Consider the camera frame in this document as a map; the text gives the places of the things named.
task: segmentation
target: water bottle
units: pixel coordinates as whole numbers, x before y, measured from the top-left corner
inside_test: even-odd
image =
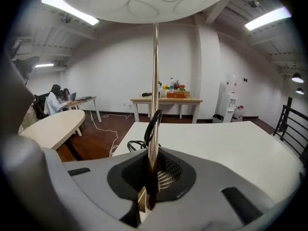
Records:
[[[171,78],[169,91],[173,92],[173,90],[174,90],[174,82],[173,82],[173,78]]]

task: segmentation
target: desk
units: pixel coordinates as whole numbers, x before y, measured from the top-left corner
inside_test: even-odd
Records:
[[[141,97],[136,99],[131,99],[133,102],[134,107],[134,115],[135,121],[139,122],[139,113],[138,113],[138,104],[145,103],[148,105],[148,116],[150,117],[150,110],[151,110],[151,101],[152,96]],[[182,119],[182,112],[183,112],[183,105],[194,105],[194,112],[193,112],[193,120],[192,123],[197,123],[198,113],[199,113],[199,106],[202,100],[187,97],[187,98],[160,98],[158,104],[179,104],[180,105],[180,119]]]
[[[113,156],[129,153],[127,142],[143,140],[148,123],[135,122]],[[218,162],[250,181],[273,201],[288,197],[300,184],[301,161],[250,121],[215,124],[161,123],[162,147]]]
[[[57,150],[66,144],[73,156],[80,160],[69,137],[77,130],[85,119],[83,110],[68,110],[48,116],[27,127],[20,135],[35,140],[39,146]]]
[[[94,107],[95,107],[95,111],[96,111],[96,115],[97,115],[97,119],[98,119],[99,122],[102,122],[100,112],[96,108],[95,99],[96,99],[96,96],[88,98],[88,99],[85,99],[85,100],[72,101],[66,107],[68,108],[68,110],[72,110],[72,107],[75,107],[76,109],[80,109],[79,105],[84,104],[84,103],[89,102],[89,101],[93,101]],[[77,131],[78,135],[81,137],[80,130],[77,128],[76,131]]]

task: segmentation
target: black hair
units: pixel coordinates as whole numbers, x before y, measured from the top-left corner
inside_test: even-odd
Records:
[[[68,94],[69,94],[69,90],[68,90],[67,88],[64,88],[64,89],[63,89],[64,95],[65,95],[66,91],[67,91]]]
[[[60,97],[60,96],[61,96],[60,90],[61,90],[61,87],[60,87],[59,85],[53,85],[53,86],[52,86],[52,89],[51,89],[51,92],[52,92],[56,97]]]
[[[64,88],[63,89],[63,99],[67,101],[66,91],[68,92],[68,95],[69,95],[69,90],[67,88]]]
[[[64,97],[64,91],[60,90],[60,98],[62,99]]]

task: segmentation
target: ceiling light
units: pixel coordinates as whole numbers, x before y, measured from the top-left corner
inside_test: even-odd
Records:
[[[292,81],[295,81],[297,83],[304,83],[304,80],[303,80],[302,76],[299,73],[293,74]]]
[[[52,67],[54,64],[38,64],[35,67]]]
[[[267,23],[271,23],[273,21],[278,21],[284,18],[289,18],[289,17],[291,17],[290,12],[287,10],[286,7],[282,7],[272,12],[266,13],[265,15],[260,16],[259,18],[247,23],[245,27],[247,27],[248,30],[251,31]]]
[[[304,90],[301,89],[300,87],[297,88],[296,92],[297,92],[298,94],[302,94],[302,95],[305,94],[305,93],[304,93]]]
[[[64,0],[42,0],[42,3],[51,5],[60,10],[64,10],[68,13],[71,13],[74,16],[77,16],[78,18],[90,23],[91,25],[94,25],[99,21],[98,19],[94,18],[91,15],[85,14],[77,9],[74,9],[72,6],[68,5]]]

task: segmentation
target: white wire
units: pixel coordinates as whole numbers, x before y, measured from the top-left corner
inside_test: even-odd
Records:
[[[126,116],[126,115],[115,115],[115,114],[106,114],[106,115],[101,116],[101,118],[108,118],[109,116],[112,116],[112,115],[113,116],[124,116],[125,119],[127,120],[131,116],[131,112],[130,112],[130,114],[128,116]]]
[[[104,131],[104,132],[113,132],[113,133],[115,133],[116,134],[116,139],[112,142],[112,146],[111,146],[111,148],[110,148],[110,151],[109,151],[109,157],[111,157],[112,155],[113,155],[113,153],[114,153],[114,151],[116,150],[116,148],[119,146],[119,145],[115,145],[115,141],[119,138],[118,137],[118,135],[117,135],[117,131],[112,131],[112,130],[104,130],[104,129],[101,129],[101,128],[98,128],[97,126],[96,126],[96,124],[95,124],[95,121],[94,121],[94,119],[93,119],[93,116],[92,116],[92,113],[91,113],[91,110],[89,109],[89,111],[90,111],[90,115],[91,115],[91,121],[93,122],[93,124],[94,124],[94,126],[95,126],[95,128],[97,129],[97,130],[100,130],[100,131]],[[106,114],[106,115],[103,115],[103,116],[101,116],[102,118],[108,118],[109,116],[124,116],[125,118],[126,118],[126,120],[131,116],[131,112],[130,112],[130,115],[128,115],[128,116],[126,116],[126,115],[114,115],[114,114]]]
[[[117,131],[113,131],[113,130],[110,130],[110,129],[105,130],[105,129],[98,128],[98,127],[96,126],[96,124],[95,124],[94,119],[93,119],[91,110],[89,110],[89,111],[90,111],[90,115],[91,115],[91,121],[93,122],[93,124],[94,124],[94,126],[95,126],[95,128],[96,128],[97,130],[104,131],[104,132],[113,132],[113,133],[116,134],[116,139],[112,142],[112,146],[111,146],[110,151],[109,151],[109,157],[111,157],[112,154],[114,153],[113,150],[115,150],[115,149],[119,146],[119,145],[115,145],[115,141],[119,138],[118,135],[117,135]]]

